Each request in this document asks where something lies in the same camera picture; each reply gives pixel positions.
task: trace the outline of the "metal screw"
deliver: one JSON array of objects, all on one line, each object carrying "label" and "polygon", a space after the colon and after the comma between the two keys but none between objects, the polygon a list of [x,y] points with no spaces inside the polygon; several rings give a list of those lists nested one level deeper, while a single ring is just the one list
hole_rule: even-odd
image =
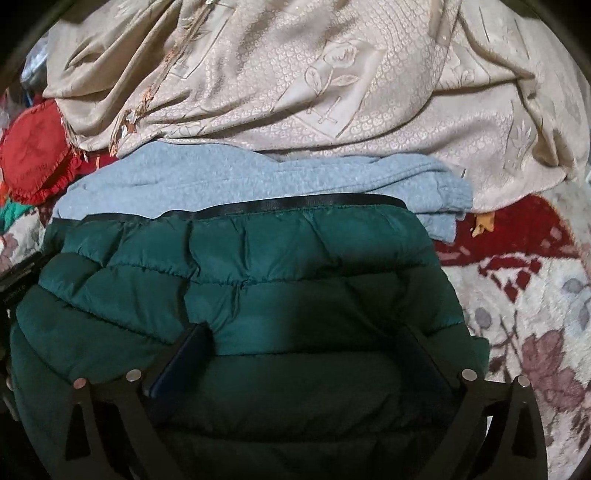
[{"label": "metal screw", "polygon": [[531,385],[530,379],[527,378],[525,375],[520,375],[517,377],[517,383],[521,385],[523,388],[527,388]]},{"label": "metal screw", "polygon": [[137,382],[140,378],[142,378],[142,371],[138,370],[137,368],[129,370],[125,376],[125,379],[128,382]]},{"label": "metal screw", "polygon": [[462,370],[462,378],[466,381],[474,382],[478,378],[478,374],[470,368],[465,368]]},{"label": "metal screw", "polygon": [[77,378],[74,380],[74,388],[80,390],[86,386],[86,379],[85,378]]}]

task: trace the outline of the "red and white floral blanket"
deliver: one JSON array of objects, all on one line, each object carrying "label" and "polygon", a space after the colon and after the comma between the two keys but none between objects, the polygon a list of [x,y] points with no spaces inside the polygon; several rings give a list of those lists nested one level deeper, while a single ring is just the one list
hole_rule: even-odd
[{"label": "red and white floral blanket", "polygon": [[437,243],[441,263],[468,328],[492,345],[488,377],[531,380],[550,480],[567,479],[591,437],[588,244],[579,247],[569,221],[537,196],[499,210],[494,232],[472,238],[473,226],[469,215],[454,245]]}]

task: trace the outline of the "green patterned fabric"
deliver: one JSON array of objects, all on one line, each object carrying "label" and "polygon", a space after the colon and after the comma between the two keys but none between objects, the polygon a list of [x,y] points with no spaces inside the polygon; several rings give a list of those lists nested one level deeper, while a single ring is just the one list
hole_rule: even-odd
[{"label": "green patterned fabric", "polygon": [[72,381],[146,368],[191,323],[209,325],[215,356],[159,429],[189,478],[411,478],[445,428],[401,407],[393,332],[486,367],[426,231],[395,206],[97,216],[46,235],[58,254],[17,308],[11,351],[50,471]]}]

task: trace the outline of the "black bracket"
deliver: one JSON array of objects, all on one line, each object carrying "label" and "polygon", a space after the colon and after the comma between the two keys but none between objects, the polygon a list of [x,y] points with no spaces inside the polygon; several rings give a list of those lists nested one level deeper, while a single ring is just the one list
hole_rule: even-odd
[{"label": "black bracket", "polygon": [[145,372],[103,384],[76,380],[58,479],[185,480],[154,425],[174,413],[212,352],[209,329],[193,325]]},{"label": "black bracket", "polygon": [[396,339],[410,395],[449,425],[415,480],[547,480],[544,429],[526,377],[505,384],[471,369],[455,373],[419,331],[404,326]]}]

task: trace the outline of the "blue fabric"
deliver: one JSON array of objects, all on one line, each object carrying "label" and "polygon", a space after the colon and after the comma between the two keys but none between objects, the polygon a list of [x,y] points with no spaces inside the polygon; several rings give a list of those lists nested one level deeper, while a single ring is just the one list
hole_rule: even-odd
[{"label": "blue fabric", "polygon": [[379,193],[403,200],[429,236],[452,242],[472,207],[470,184],[435,158],[314,158],[278,162],[228,145],[152,142],[71,185],[53,215],[94,213],[156,218],[224,203],[320,193]]}]

